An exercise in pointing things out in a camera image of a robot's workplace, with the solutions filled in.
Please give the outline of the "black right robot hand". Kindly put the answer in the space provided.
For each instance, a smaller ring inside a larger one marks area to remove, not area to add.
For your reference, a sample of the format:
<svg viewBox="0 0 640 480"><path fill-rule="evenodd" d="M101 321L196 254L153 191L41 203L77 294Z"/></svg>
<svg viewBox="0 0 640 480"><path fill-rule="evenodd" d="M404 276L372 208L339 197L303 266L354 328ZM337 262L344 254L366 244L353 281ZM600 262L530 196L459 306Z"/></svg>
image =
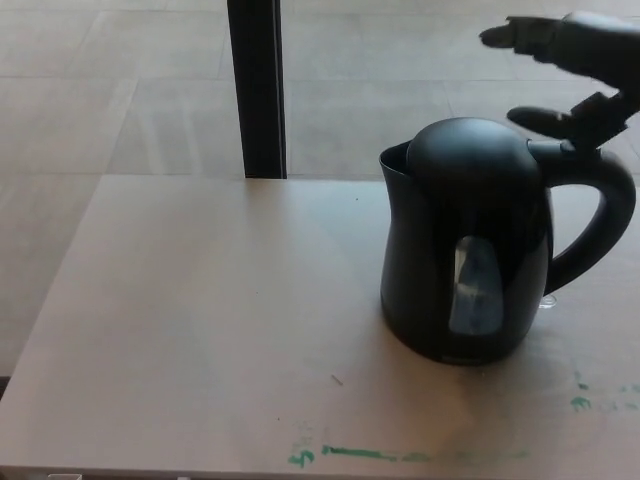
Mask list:
<svg viewBox="0 0 640 480"><path fill-rule="evenodd" d="M511 49L538 63L597 80L615 89L596 92L568 112L514 107L507 118L531 131L596 149L627 128L639 112L639 27L614 17L573 12L562 18L509 16L503 25L479 34L482 44Z"/></svg>

